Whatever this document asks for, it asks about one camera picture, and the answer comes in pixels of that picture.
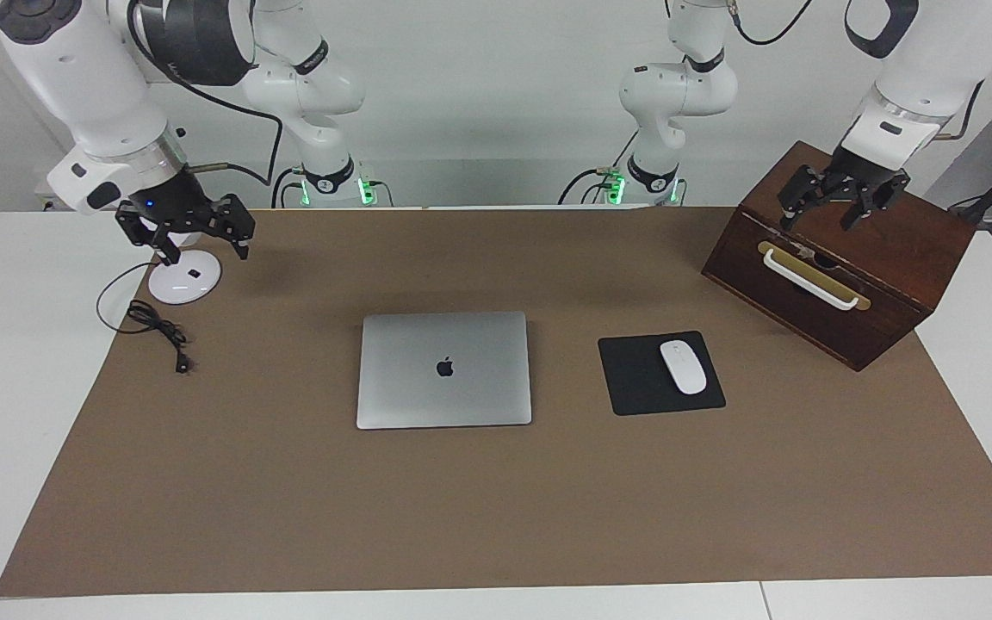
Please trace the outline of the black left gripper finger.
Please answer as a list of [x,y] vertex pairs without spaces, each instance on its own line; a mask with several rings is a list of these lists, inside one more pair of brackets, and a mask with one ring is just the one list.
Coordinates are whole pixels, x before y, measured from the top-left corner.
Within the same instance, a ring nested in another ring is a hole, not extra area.
[[852,180],[846,185],[846,195],[850,199],[849,208],[840,220],[842,229],[851,229],[871,216],[874,211],[886,211],[904,193],[910,176],[907,172],[897,172],[890,180],[871,183]]
[[804,213],[830,203],[840,192],[841,173],[838,171],[818,172],[810,165],[799,166],[777,193],[783,212],[780,227],[791,229]]

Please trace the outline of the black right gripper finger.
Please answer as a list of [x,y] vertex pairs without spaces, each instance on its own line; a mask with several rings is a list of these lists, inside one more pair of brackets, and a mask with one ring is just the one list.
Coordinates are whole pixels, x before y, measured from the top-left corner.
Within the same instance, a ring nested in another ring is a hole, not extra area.
[[173,266],[180,262],[182,252],[171,239],[170,227],[165,222],[149,228],[146,224],[150,221],[130,208],[130,205],[119,205],[115,210],[115,220],[130,243],[150,247],[164,266]]
[[209,204],[208,236],[223,239],[245,262],[251,254],[256,221],[237,194],[225,194]]

